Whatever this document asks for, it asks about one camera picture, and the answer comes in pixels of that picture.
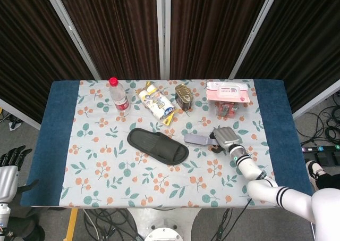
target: bottle label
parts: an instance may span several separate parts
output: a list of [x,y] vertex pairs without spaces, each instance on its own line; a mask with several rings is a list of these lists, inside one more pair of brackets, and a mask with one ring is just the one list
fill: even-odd
[[129,101],[126,96],[122,100],[119,101],[113,100],[113,102],[115,103],[116,108],[120,111],[123,111],[129,107]]

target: plastic bottle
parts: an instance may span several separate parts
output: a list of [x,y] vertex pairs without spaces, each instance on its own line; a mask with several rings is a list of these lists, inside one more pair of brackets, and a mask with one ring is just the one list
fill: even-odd
[[118,111],[126,111],[130,107],[128,98],[126,97],[125,89],[117,80],[116,77],[109,79],[110,83],[110,95],[116,105]]

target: metal tin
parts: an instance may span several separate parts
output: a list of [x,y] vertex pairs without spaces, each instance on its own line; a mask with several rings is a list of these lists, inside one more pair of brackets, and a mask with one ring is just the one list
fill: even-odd
[[175,99],[177,104],[179,104],[183,111],[189,110],[193,101],[193,96],[190,90],[187,88],[186,85],[179,84],[176,86],[175,91]]

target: black slipper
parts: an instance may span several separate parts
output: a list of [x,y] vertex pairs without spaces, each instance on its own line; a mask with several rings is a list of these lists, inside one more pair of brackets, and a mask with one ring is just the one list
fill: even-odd
[[127,136],[127,142],[167,165],[180,164],[189,154],[186,146],[161,132],[153,133],[141,128],[132,129]]

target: black curtain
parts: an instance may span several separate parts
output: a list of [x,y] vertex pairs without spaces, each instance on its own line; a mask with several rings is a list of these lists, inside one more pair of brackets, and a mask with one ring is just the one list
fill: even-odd
[[0,20],[0,98],[35,121],[53,81],[93,79],[49,0],[1,0]]
[[293,111],[335,83],[340,0],[275,0],[236,78],[284,80]]
[[156,0],[62,0],[102,79],[159,79]]
[[264,1],[172,0],[170,78],[228,78]]

